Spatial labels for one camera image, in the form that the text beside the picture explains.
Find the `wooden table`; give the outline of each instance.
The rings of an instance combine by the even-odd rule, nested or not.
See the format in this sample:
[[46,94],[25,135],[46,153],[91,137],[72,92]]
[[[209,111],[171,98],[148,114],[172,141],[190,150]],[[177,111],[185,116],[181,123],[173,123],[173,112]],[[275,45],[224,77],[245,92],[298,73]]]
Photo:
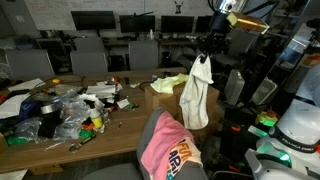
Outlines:
[[[157,69],[152,71],[128,71],[112,72],[113,75],[129,77],[130,83],[150,81],[153,74],[162,77],[163,72],[169,71],[172,74],[186,72],[184,68]],[[77,76],[58,77],[62,82],[77,80]],[[83,85],[94,85],[103,81],[105,75],[88,76],[84,79]],[[69,152],[72,142],[59,145],[55,148],[45,150],[45,147],[54,144],[54,141],[44,143],[29,143],[10,146],[3,153],[0,153],[0,173],[31,169],[37,167],[59,165],[90,158],[114,155],[124,152],[135,151],[143,128],[148,120],[145,112],[144,91],[139,88],[132,89],[129,85],[123,85],[120,98],[129,96],[129,101],[138,103],[140,106],[135,111],[119,110],[111,113],[113,123],[107,127],[103,134],[97,133],[96,139],[84,145],[78,152]]]

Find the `white robot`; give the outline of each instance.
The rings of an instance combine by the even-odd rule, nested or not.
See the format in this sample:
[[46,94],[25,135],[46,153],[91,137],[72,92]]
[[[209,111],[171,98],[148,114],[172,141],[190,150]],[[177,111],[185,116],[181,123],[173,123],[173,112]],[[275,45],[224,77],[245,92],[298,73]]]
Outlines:
[[320,179],[320,64],[311,68],[290,107],[246,159],[259,180]]

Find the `blue object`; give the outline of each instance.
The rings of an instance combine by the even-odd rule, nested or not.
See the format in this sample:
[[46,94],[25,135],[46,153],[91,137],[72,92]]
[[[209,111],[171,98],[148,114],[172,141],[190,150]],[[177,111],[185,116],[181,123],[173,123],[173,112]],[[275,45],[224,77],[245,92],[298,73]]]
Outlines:
[[41,105],[41,101],[31,100],[22,102],[18,119],[25,120],[31,118],[36,113],[41,114]]

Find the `gray wall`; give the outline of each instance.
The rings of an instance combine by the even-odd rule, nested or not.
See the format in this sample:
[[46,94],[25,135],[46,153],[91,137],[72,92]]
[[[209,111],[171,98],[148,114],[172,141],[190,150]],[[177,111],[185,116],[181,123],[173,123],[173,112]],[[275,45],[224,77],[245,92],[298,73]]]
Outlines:
[[[31,37],[40,37],[40,34],[38,33],[36,26],[33,23],[24,0],[15,0],[15,2],[0,0],[0,5],[7,15],[7,18],[16,34],[26,34]],[[24,22],[19,22],[16,16],[22,16]]]
[[15,34],[10,22],[7,19],[7,16],[5,15],[1,7],[0,7],[0,24],[1,24],[0,38],[12,36]]

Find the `chair backrest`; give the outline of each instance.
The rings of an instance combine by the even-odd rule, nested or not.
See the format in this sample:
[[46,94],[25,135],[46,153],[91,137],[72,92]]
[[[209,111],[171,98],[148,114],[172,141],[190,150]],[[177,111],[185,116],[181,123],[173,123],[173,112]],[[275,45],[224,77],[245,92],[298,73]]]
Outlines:
[[[150,176],[148,171],[144,168],[140,160],[144,150],[147,148],[153,136],[159,117],[165,111],[166,110],[164,108],[158,108],[153,111],[140,137],[140,141],[137,148],[137,158],[140,164],[140,171],[142,172],[143,179],[145,180],[150,180]],[[177,175],[174,177],[174,179],[175,180],[189,180],[189,179],[190,180],[193,180],[193,179],[207,180],[208,178],[200,164],[187,161],[183,165],[181,170],[177,173]]]
[[228,55],[239,57],[240,53],[248,52],[249,48],[258,38],[257,34],[251,34],[242,30],[231,31],[228,37],[231,37]]
[[76,38],[74,43],[78,51],[105,51],[102,39],[99,37]]
[[72,51],[70,56],[73,74],[93,75],[108,72],[108,64],[104,52]]
[[131,70],[157,69],[159,65],[157,41],[130,41],[129,61]]
[[13,79],[55,75],[47,50],[7,50],[5,56]]

